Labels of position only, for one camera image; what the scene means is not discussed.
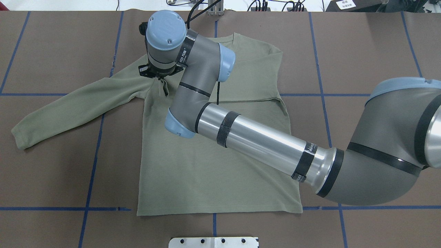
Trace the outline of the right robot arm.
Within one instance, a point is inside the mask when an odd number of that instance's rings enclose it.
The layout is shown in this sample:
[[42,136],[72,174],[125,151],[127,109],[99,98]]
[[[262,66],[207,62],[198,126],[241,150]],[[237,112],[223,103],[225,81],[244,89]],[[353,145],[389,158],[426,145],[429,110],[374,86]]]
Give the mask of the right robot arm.
[[139,74],[163,78],[183,72],[165,128],[196,133],[269,165],[320,197],[339,204],[384,204],[407,193],[425,168],[440,168],[440,81],[395,77],[379,83],[345,151],[321,148],[210,103],[225,82],[235,53],[161,10],[139,25],[148,63]]

